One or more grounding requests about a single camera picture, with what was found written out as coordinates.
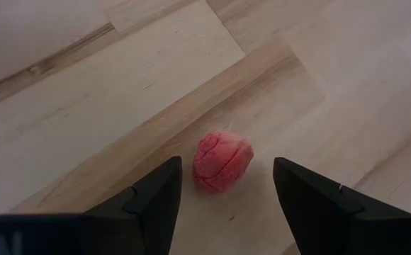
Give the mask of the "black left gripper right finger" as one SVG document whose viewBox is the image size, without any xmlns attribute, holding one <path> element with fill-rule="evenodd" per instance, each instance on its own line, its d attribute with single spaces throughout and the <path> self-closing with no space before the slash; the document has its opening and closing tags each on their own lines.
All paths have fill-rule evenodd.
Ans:
<svg viewBox="0 0 411 255">
<path fill-rule="evenodd" d="M 393 251 L 394 222 L 411 218 L 411 213 L 283 157 L 274 160 L 273 178 L 283 214 L 302 254 Z"/>
</svg>

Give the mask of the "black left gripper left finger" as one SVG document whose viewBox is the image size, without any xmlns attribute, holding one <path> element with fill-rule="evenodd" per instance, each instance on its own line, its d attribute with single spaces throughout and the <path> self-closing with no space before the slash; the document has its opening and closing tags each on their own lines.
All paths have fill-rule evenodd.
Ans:
<svg viewBox="0 0 411 255">
<path fill-rule="evenodd" d="M 175 156 L 84 213 L 84 254 L 168 254 L 181 201 Z"/>
</svg>

